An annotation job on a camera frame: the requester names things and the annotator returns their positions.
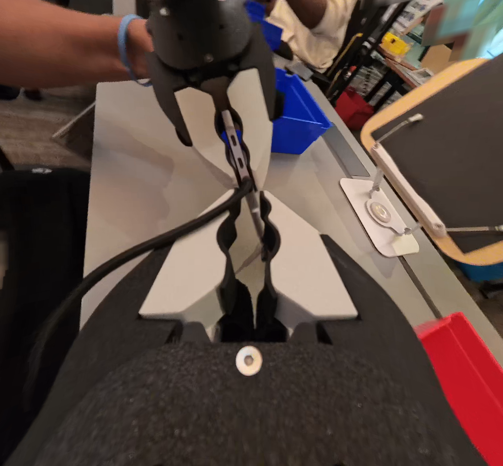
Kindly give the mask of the blue storage bin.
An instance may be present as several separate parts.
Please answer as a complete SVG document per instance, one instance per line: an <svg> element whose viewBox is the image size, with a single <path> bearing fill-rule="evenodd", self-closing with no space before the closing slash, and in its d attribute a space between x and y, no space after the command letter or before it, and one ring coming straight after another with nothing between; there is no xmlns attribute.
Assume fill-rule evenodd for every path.
<svg viewBox="0 0 503 466"><path fill-rule="evenodd" d="M271 152L301 155L333 123L296 74L276 68L275 76L278 117L273 121Z"/></svg>
<svg viewBox="0 0 503 466"><path fill-rule="evenodd" d="M266 7L264 4L247 0L244 4L249 19L261 27L261 31L269 48L275 52L280 48L283 30L266 20Z"/></svg>

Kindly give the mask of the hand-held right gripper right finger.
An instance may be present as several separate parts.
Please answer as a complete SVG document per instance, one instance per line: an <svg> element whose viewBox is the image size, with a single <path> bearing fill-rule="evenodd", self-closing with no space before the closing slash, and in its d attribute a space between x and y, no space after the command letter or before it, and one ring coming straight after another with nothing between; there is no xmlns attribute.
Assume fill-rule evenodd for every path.
<svg viewBox="0 0 503 466"><path fill-rule="evenodd" d="M322 235L270 192L260 194L264 286L257 335L284 340L302 323L354 320L357 309Z"/></svg>

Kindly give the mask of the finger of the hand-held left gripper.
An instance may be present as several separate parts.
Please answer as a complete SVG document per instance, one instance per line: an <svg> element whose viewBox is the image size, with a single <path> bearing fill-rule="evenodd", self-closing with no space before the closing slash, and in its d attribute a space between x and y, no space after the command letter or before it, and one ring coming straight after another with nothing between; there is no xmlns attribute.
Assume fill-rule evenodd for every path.
<svg viewBox="0 0 503 466"><path fill-rule="evenodd" d="M236 174L226 157L226 146L219 137L216 108L210 94L186 87L175 94L181 115L192 141L192 149L205 168L225 188L238 185Z"/></svg>
<svg viewBox="0 0 503 466"><path fill-rule="evenodd" d="M261 87L259 71L240 71L228 87L230 106L242 122L242 141L247 146L255 185L263 190L271 160L273 123Z"/></svg>

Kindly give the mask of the person's left hand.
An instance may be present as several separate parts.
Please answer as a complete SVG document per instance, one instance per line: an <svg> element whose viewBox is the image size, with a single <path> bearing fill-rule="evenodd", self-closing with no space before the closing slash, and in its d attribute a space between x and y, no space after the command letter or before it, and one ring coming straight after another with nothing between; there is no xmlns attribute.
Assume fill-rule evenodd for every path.
<svg viewBox="0 0 503 466"><path fill-rule="evenodd" d="M127 27L127 56L137 80L149 78L146 58L154 50L146 23L145 19L134 19Z"/></svg>

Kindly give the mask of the yellow storage bin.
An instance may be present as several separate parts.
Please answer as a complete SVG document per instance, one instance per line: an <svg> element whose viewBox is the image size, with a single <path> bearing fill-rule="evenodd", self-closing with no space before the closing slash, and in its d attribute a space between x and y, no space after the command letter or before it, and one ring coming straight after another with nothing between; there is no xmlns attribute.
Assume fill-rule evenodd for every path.
<svg viewBox="0 0 503 466"><path fill-rule="evenodd" d="M391 32L387 32L381 41L380 47L389 55L403 58L410 51L411 44Z"/></svg>

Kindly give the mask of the person's left forearm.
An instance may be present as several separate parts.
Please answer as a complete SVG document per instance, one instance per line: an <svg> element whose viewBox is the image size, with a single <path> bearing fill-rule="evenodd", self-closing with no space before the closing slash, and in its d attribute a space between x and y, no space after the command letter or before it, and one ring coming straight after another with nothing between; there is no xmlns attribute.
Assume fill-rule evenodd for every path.
<svg viewBox="0 0 503 466"><path fill-rule="evenodd" d="M1 84L51 88L129 79L121 19L42 0L1 0Z"/></svg>

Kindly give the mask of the white stand with black board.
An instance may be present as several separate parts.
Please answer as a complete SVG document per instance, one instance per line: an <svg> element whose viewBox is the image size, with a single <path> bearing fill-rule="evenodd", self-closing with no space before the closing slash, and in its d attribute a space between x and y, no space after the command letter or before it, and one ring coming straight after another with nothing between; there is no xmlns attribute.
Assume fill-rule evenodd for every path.
<svg viewBox="0 0 503 466"><path fill-rule="evenodd" d="M455 261L502 263L502 55L454 63L373 116L360 139L374 178L340 186L381 255L418 252L422 229Z"/></svg>

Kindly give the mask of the grey USB hub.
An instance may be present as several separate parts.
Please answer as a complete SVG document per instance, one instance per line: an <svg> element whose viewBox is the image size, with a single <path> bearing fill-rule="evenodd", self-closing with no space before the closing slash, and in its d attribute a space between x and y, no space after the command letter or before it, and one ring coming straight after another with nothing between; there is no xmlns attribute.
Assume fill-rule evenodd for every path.
<svg viewBox="0 0 503 466"><path fill-rule="evenodd" d="M241 185L243 181L248 181L251 185L246 195L246 200L260 242L259 251L261 261L266 262L268 249L264 243L265 224L261 217L260 191L256 187L253 175L249 172L248 159L236 134L236 126L231 112L229 110L223 110L221 116L224 133L227 137L229 162L235 173L236 180L239 185Z"/></svg>

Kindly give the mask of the red storage bin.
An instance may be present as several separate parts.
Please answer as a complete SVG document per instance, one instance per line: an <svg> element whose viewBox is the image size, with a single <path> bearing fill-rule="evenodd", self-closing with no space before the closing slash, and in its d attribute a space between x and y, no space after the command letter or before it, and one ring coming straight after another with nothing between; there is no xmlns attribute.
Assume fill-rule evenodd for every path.
<svg viewBox="0 0 503 466"><path fill-rule="evenodd" d="M462 312L418 325L450 407L488 465L502 465L502 367Z"/></svg>
<svg viewBox="0 0 503 466"><path fill-rule="evenodd" d="M374 107L368 104L353 87L346 88L336 101L335 111L352 132L360 131L374 115Z"/></svg>

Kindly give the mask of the person's dark trousers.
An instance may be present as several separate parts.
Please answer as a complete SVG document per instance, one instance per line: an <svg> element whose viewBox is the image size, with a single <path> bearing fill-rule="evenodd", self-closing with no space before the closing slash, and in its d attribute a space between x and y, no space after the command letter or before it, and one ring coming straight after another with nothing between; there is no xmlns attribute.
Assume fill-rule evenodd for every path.
<svg viewBox="0 0 503 466"><path fill-rule="evenodd" d="M72 168L1 173L1 465L40 411L79 331L79 306L46 346L28 407L29 357L46 319L83 278L90 173Z"/></svg>

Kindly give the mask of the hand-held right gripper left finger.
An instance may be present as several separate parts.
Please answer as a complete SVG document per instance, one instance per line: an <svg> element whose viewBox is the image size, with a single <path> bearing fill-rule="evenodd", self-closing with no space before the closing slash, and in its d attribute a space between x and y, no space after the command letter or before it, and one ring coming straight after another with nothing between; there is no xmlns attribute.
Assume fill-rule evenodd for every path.
<svg viewBox="0 0 503 466"><path fill-rule="evenodd" d="M214 334L217 322L237 301L239 281L229 249L236 240L241 205L238 201L173 244L140 307L142 319L199 322Z"/></svg>

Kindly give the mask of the grey desk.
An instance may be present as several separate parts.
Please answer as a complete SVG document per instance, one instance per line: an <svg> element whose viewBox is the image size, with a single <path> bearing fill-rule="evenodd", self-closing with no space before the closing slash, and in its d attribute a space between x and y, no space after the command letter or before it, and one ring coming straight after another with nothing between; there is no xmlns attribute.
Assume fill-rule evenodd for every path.
<svg viewBox="0 0 503 466"><path fill-rule="evenodd" d="M463 312L502 364L502 338L423 232L419 252L380 255L339 181L375 167L312 82L305 83L333 127L302 155L272 155L266 190L329 235L387 292L408 322ZM84 274L135 244L191 220L226 192L182 145L151 88L97 86Z"/></svg>

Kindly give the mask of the wooden table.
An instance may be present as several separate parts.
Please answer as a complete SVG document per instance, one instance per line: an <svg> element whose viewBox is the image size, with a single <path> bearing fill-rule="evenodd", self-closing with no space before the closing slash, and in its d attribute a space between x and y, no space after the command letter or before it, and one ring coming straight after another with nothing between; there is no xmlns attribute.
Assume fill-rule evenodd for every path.
<svg viewBox="0 0 503 466"><path fill-rule="evenodd" d="M377 47L377 52L383 57L385 65L411 88L421 86L434 77L428 68L415 68L381 46Z"/></svg>

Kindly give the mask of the black cable orange plugs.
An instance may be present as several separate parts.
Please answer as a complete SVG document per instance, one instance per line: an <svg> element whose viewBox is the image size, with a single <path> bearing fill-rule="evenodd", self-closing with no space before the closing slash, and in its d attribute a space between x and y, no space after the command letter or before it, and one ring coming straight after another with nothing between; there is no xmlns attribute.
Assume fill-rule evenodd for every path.
<svg viewBox="0 0 503 466"><path fill-rule="evenodd" d="M126 263L150 251L166 248L175 243L177 240L209 225L225 213L229 213L232 208L236 207L242 201L245 195L252 192L253 188L254 183L251 178L242 180L241 184L234 189L232 195L217 207L200 215L198 218L192 219L191 221L171 229L170 231L164 232L123 251L122 253L104 262L85 276L77 287L75 287L73 291L61 302L61 304L49 315L36 337L29 356L27 377L23 387L23 407L28 410L32 405L31 401L33 399L35 385L46 344L52 337L57 325L63 318L66 317L76 303L81 302L82 298L96 284Z"/></svg>

